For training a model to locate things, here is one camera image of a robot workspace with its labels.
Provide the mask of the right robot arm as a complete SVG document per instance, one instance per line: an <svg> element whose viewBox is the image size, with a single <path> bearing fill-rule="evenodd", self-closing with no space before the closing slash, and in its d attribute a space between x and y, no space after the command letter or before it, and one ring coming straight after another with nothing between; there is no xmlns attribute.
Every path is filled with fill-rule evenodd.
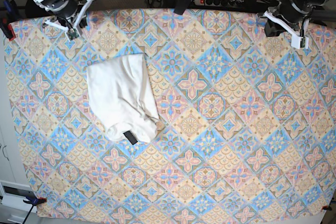
<svg viewBox="0 0 336 224"><path fill-rule="evenodd" d="M43 27L53 26L62 30L69 39L81 36L82 29L87 26L86 11L96 0L33 0L52 17L45 20Z"/></svg>

